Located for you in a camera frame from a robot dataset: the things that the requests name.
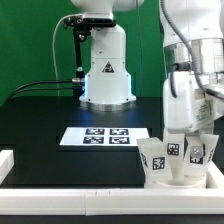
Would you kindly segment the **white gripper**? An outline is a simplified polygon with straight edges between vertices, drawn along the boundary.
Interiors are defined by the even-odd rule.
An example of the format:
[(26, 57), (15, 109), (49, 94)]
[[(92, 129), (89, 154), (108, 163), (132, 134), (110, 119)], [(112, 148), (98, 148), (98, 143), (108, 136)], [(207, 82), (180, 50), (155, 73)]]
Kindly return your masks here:
[[(174, 72), (163, 85), (163, 117), (170, 133), (193, 133), (212, 123), (214, 107), (196, 87), (188, 72)], [(190, 156), (204, 156), (202, 146), (191, 146)]]

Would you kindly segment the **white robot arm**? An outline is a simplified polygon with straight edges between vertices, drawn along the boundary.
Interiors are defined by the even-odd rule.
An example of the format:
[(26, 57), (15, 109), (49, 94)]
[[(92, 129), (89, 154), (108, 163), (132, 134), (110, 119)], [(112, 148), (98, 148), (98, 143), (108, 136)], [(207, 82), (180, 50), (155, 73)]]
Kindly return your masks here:
[[(93, 28), (91, 68), (84, 102), (119, 105), (135, 97), (125, 68), (125, 33), (115, 11), (137, 6), (134, 0), (71, 0), (79, 21)], [(220, 117), (215, 104), (224, 72), (220, 0), (159, 0), (168, 78), (163, 85), (164, 125), (171, 133), (193, 133)]]

